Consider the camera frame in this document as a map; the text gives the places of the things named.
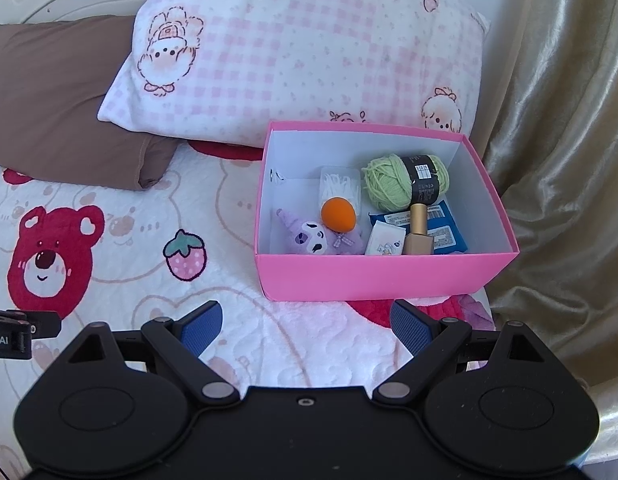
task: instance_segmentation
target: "triangular cutout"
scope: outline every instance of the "triangular cutout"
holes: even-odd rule
[[[69,362],[71,364],[86,363],[89,361],[102,361],[104,358],[105,351],[102,348],[100,337],[96,334],[91,334],[71,356]]]
[[[513,336],[509,359],[513,359],[514,361],[531,361],[533,363],[542,363],[544,361],[538,351],[529,342],[529,339],[522,334]]]

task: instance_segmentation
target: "black yarn label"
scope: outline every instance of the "black yarn label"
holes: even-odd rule
[[[411,203],[431,205],[438,200],[438,172],[428,155],[401,156],[411,180]]]

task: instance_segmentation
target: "open storage box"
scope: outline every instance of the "open storage box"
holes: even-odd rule
[[[463,254],[344,256],[285,254],[279,208],[319,221],[321,167],[364,168],[395,153],[437,155],[449,171],[444,198],[467,243]],[[369,214],[362,192],[358,222]],[[262,290],[273,301],[356,301],[471,294],[518,254],[512,226],[478,154],[462,134],[368,123],[273,122],[265,142],[255,226]]]

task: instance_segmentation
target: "purple plush toy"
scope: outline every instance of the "purple plush toy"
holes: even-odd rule
[[[278,209],[276,215],[289,231],[287,249],[290,254],[364,254],[360,228],[340,234],[320,222],[302,221],[297,216]]]

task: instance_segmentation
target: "curtain fold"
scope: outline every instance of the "curtain fold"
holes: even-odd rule
[[[590,386],[618,458],[618,0],[533,0],[484,163],[520,256],[488,286]]]

